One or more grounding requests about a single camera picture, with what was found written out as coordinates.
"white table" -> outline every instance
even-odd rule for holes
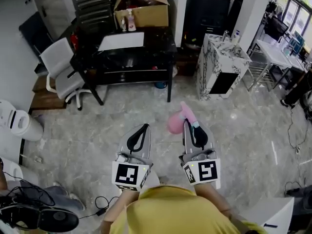
[[[305,71],[305,69],[302,67],[297,56],[286,56],[284,52],[281,49],[279,49],[277,46],[270,45],[269,43],[261,41],[261,40],[256,41],[255,46],[253,48],[253,52],[250,55],[250,57],[252,57],[253,53],[255,52],[254,49],[256,48],[256,46],[258,46],[261,52],[264,54],[267,60],[267,64],[264,69],[259,69],[261,70],[261,73],[254,80],[252,85],[249,88],[247,88],[248,91],[250,91],[260,80],[263,80],[264,82],[273,83],[272,88],[275,88],[278,85],[278,83],[281,81],[281,79],[284,78],[284,76],[289,72],[291,67],[295,67],[297,69]],[[269,81],[269,78],[268,78],[269,75],[267,74],[267,72],[273,65],[278,66],[282,70],[282,73],[283,73],[282,77],[276,82],[273,82],[272,80]]]

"bottle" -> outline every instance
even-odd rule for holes
[[[291,45],[287,44],[287,46],[283,49],[283,52],[286,56],[289,56],[292,52],[292,49],[293,48],[291,47]]]
[[[233,36],[233,38],[232,38],[232,43],[234,44],[234,45],[237,45],[237,43],[238,43],[238,40],[239,40],[239,30],[236,30],[236,33],[235,33],[235,35]]]
[[[135,24],[135,17],[132,14],[132,9],[128,9],[129,16],[128,16],[128,31],[135,31],[137,30]]]
[[[124,17],[121,19],[121,29],[122,29],[123,32],[127,31],[126,20],[125,20]]]

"black shelf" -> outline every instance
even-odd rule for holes
[[[101,85],[168,81],[168,70],[107,72],[100,79]]]

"door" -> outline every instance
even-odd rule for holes
[[[34,0],[34,2],[53,40],[57,40],[76,17],[72,0]]]

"white trash can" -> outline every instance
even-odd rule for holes
[[[42,138],[43,127],[23,110],[16,110],[11,133],[25,140],[38,141]]]

